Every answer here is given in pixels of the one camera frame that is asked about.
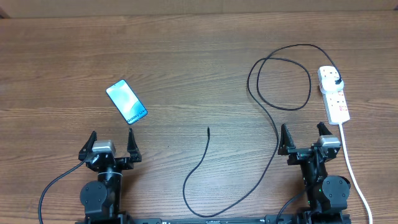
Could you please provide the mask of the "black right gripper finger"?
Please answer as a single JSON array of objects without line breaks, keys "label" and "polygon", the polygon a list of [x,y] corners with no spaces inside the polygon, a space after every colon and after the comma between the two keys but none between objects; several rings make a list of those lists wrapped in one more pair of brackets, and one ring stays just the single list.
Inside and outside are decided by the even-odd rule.
[{"label": "black right gripper finger", "polygon": [[317,128],[320,136],[332,135],[332,133],[329,131],[329,129],[326,127],[326,125],[323,122],[319,122],[317,124]]},{"label": "black right gripper finger", "polygon": [[294,140],[290,134],[287,125],[284,123],[281,126],[280,143],[278,149],[278,155],[287,156],[295,149]]}]

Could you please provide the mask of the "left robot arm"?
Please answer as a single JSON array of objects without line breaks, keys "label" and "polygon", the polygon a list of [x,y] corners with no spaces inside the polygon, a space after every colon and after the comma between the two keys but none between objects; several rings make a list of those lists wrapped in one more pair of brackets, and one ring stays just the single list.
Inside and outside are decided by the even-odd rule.
[{"label": "left robot arm", "polygon": [[96,131],[79,151],[78,159],[97,173],[97,179],[85,184],[80,201],[85,208],[85,223],[133,223],[133,218],[121,210],[124,170],[132,170],[142,161],[141,152],[130,128],[127,139],[128,157],[116,157],[112,140],[100,141]]}]

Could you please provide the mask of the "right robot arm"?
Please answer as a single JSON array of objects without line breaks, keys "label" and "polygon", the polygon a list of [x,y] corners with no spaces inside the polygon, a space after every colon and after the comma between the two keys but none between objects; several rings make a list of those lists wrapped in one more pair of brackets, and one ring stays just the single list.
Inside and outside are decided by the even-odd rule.
[{"label": "right robot arm", "polygon": [[[324,123],[318,123],[317,128],[317,141],[310,147],[299,149],[295,146],[287,125],[281,126],[278,154],[289,157],[288,165],[300,166],[305,188],[285,203],[275,218],[276,223],[351,223],[350,216],[343,213],[348,208],[351,183],[343,176],[328,175],[325,166],[328,161],[336,158],[341,142]],[[303,194],[307,196],[308,207],[297,210],[289,218],[283,217],[285,208]]]}]

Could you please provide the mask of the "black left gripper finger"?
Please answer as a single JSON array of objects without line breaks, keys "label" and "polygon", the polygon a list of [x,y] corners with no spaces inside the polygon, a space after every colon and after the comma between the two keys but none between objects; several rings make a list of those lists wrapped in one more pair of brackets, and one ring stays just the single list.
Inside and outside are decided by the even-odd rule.
[{"label": "black left gripper finger", "polygon": [[142,155],[137,146],[136,140],[134,138],[134,133],[132,128],[129,128],[128,140],[127,140],[127,152],[130,154],[131,162],[141,162]]},{"label": "black left gripper finger", "polygon": [[90,152],[93,152],[92,148],[93,148],[93,145],[94,145],[96,140],[97,140],[96,131],[92,131],[89,139],[87,140],[85,145],[82,147],[82,149],[79,151],[78,159],[80,161],[84,161],[86,159],[87,155]]}]

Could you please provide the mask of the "Samsung Galaxy smartphone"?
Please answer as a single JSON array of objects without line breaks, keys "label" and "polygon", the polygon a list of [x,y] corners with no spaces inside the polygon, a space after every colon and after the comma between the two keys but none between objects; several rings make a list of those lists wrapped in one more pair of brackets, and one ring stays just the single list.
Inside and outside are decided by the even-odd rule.
[{"label": "Samsung Galaxy smartphone", "polygon": [[148,112],[127,81],[120,80],[106,89],[106,93],[127,124],[132,125]]}]

